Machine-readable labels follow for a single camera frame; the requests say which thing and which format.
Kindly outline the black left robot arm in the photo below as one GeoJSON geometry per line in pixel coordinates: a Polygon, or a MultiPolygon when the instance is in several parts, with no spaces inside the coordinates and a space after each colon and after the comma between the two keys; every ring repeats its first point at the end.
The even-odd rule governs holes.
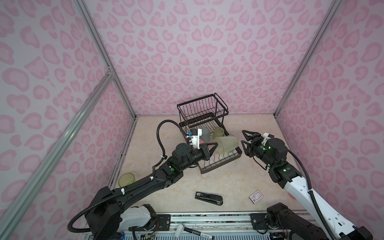
{"type": "Polygon", "coordinates": [[[101,188],[90,207],[100,204],[85,214],[94,239],[109,240],[116,237],[123,220],[121,214],[139,200],[175,184],[184,176],[184,170],[192,165],[202,160],[208,161],[217,147],[217,143],[202,144],[199,149],[185,143],[178,144],[172,156],[152,175],[123,188],[101,188]]]}

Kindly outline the yellow-green clear cup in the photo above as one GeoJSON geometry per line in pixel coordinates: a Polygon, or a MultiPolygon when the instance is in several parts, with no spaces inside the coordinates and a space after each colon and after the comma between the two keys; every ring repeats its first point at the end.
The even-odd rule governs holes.
{"type": "Polygon", "coordinates": [[[217,127],[215,130],[214,130],[214,133],[213,133],[213,139],[216,139],[216,138],[219,138],[219,137],[225,137],[225,130],[224,128],[222,127],[217,127]]]}

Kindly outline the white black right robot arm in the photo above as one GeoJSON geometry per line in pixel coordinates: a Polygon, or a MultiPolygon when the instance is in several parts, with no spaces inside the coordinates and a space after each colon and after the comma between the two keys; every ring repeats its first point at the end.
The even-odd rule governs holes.
{"type": "Polygon", "coordinates": [[[243,130],[241,142],[246,156],[266,170],[274,183],[292,195],[317,222],[317,225],[298,216],[282,203],[267,208],[265,226],[282,228],[303,240],[371,240],[372,233],[366,227],[357,227],[337,212],[312,187],[307,170],[294,155],[301,170],[287,161],[293,154],[285,142],[268,133],[260,134],[243,130]]]}

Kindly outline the yellow-green cup front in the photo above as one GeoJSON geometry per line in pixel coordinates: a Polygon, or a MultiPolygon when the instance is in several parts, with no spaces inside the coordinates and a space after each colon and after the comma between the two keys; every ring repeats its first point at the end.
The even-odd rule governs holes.
{"type": "Polygon", "coordinates": [[[214,139],[218,144],[215,153],[224,154],[235,150],[239,146],[239,141],[234,136],[218,137],[214,139]]]}

